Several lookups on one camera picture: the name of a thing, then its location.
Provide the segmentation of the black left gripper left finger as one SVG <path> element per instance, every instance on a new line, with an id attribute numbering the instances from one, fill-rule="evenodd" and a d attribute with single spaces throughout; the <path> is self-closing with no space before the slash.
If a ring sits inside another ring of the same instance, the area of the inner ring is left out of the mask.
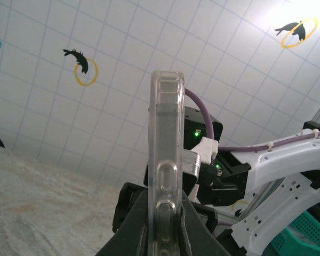
<path id="1" fill-rule="evenodd" d="M 95 256 L 147 256 L 147 191 L 142 191 L 114 236 Z"/>

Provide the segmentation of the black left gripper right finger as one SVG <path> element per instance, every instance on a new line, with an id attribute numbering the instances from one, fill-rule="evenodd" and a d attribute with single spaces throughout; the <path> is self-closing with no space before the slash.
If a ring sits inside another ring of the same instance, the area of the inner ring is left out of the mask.
<path id="1" fill-rule="evenodd" d="M 213 237 L 188 237 L 185 231 L 185 201 L 182 199 L 180 218 L 179 245 L 180 256 L 231 256 L 230 253 Z"/>

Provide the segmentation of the black phone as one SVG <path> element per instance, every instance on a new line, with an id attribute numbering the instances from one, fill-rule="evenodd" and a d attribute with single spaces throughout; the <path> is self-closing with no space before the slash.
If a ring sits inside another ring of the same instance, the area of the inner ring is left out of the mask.
<path id="1" fill-rule="evenodd" d="M 184 103 L 183 73 L 178 71 L 156 70 L 151 75 L 150 102 L 149 102 L 149 123 L 148 123 L 148 256 L 154 256 L 153 221 L 154 221 L 154 158 L 155 158 L 155 119 L 156 106 L 160 103 L 173 103 L 178 106 L 179 111 L 179 172 L 180 189 L 182 196 L 182 152 L 183 152 L 183 103 Z M 180 228 L 180 218 L 178 225 L 178 235 Z"/>

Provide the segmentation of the teal plastic basket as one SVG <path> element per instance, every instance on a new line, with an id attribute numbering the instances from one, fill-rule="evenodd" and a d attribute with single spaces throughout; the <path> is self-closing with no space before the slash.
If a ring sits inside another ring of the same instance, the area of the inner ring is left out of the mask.
<path id="1" fill-rule="evenodd" d="M 269 245 L 277 256 L 320 256 L 320 223 L 305 211 Z"/>

